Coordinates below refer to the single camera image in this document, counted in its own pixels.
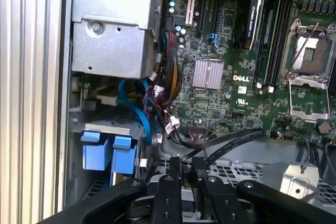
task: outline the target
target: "silver heatsink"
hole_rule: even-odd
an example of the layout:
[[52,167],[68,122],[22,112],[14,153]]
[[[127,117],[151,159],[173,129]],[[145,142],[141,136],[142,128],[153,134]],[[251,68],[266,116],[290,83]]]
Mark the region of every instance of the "silver heatsink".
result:
[[201,89],[220,89],[224,63],[207,60],[197,60],[193,87]]

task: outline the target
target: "motherboard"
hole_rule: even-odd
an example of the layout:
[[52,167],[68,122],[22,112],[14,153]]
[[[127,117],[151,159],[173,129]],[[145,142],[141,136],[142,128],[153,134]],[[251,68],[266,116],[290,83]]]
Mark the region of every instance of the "motherboard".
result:
[[[182,86],[171,114],[311,143],[336,135],[336,0],[167,0]],[[219,132],[230,127],[219,124]]]

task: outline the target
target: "green motherboard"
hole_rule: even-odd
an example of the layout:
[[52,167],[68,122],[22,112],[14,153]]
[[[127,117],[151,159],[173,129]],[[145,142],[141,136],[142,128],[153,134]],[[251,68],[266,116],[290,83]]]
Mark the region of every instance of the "green motherboard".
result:
[[[319,27],[330,28],[333,22],[336,23],[334,0],[293,0],[288,8],[288,25],[284,27],[279,27],[276,10],[271,12],[272,15],[265,11],[267,0],[262,0],[256,37],[251,50],[237,50],[234,46],[233,34],[237,29],[237,13],[242,1],[244,0],[222,0],[218,12],[219,25],[216,28],[219,34],[219,45],[216,47],[213,43],[209,43],[208,39],[208,35],[212,33],[215,0],[206,1],[201,32],[197,30],[197,26],[200,25],[197,23],[197,18],[194,19],[192,26],[182,26],[186,33],[181,35],[178,58],[183,82],[181,91],[171,104],[170,110],[180,119],[184,127],[191,125],[207,128],[211,123],[222,119],[231,121],[234,128],[238,130],[262,128],[268,136],[277,132],[278,135],[275,138],[278,139],[281,139],[283,134],[291,132],[304,135],[312,143],[321,143],[323,137],[333,139],[336,134],[336,104],[332,92],[328,93],[328,89],[314,88],[305,84],[292,86],[289,91],[289,85],[282,80],[280,67],[274,91],[269,92],[264,85],[264,79],[269,68],[275,67],[270,65],[269,61],[274,54],[271,48],[272,44],[277,42],[274,39],[279,32],[278,29],[286,33],[282,36],[283,41],[280,45],[285,47],[289,30],[297,19],[300,20],[301,25],[309,29],[313,29],[316,23]],[[175,0],[173,15],[172,13],[168,15],[175,19],[184,17],[187,3],[188,0]],[[195,0],[195,11],[200,10],[201,5],[202,0]],[[325,53],[331,56],[331,70],[334,63],[334,44],[332,43],[325,46]],[[289,50],[294,50],[290,43]],[[199,89],[193,86],[198,60],[212,60],[223,64],[220,88]],[[281,62],[283,60],[284,53],[280,58]],[[287,68],[288,65],[290,60],[285,62]],[[326,115],[326,118],[305,120],[294,116],[294,112],[291,113],[290,100],[292,110],[304,112],[308,116]],[[321,122],[327,122],[328,129],[324,125],[324,128],[319,130],[317,124]],[[229,127],[219,125],[216,130],[227,132]]]

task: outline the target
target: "yellow wire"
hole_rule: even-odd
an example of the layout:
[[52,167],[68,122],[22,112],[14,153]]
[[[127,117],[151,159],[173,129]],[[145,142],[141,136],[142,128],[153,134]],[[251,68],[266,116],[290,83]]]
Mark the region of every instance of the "yellow wire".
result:
[[173,83],[172,83],[172,90],[170,92],[170,96],[169,96],[169,101],[172,102],[174,99],[174,94],[176,92],[176,88],[177,88],[177,61],[174,61],[174,74],[173,74]]

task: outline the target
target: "cpu socket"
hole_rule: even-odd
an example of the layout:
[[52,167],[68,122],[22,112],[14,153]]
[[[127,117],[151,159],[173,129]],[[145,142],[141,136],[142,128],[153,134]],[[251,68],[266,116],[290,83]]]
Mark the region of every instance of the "cpu socket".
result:
[[[335,28],[336,24],[329,24],[327,27],[317,26],[314,30],[314,25],[305,26],[296,19],[288,34],[281,66],[282,83],[289,85],[291,115],[305,121],[316,122],[330,117],[328,82],[334,65]],[[292,86],[304,84],[326,92],[326,113],[306,114],[293,109]]]

